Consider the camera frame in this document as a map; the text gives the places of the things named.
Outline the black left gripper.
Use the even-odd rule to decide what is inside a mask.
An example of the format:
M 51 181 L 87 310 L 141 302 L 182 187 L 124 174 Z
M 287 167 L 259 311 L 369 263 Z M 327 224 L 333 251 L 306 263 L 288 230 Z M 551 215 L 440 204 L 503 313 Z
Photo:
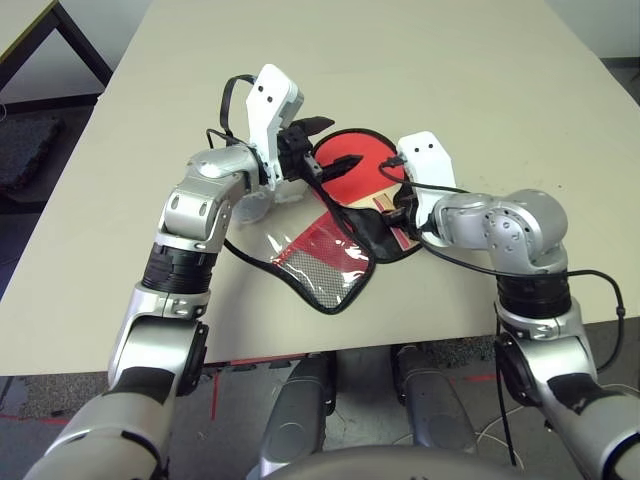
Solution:
M 306 180 L 320 175 L 320 166 L 312 156 L 313 145 L 308 137 L 315 136 L 334 125 L 324 116 L 301 118 L 295 127 L 281 130 L 277 135 L 278 161 L 284 180 Z M 361 156 L 348 154 L 322 166 L 320 180 L 329 182 L 346 175 L 361 162 Z

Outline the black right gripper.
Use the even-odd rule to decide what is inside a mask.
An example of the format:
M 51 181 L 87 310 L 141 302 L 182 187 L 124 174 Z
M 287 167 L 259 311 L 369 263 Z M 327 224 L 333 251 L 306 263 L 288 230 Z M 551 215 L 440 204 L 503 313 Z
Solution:
M 401 229 L 410 239 L 420 237 L 416 226 L 416 212 L 418 200 L 414 193 L 397 192 L 393 197 L 393 207 L 381 213 L 384 223 L 388 227 Z

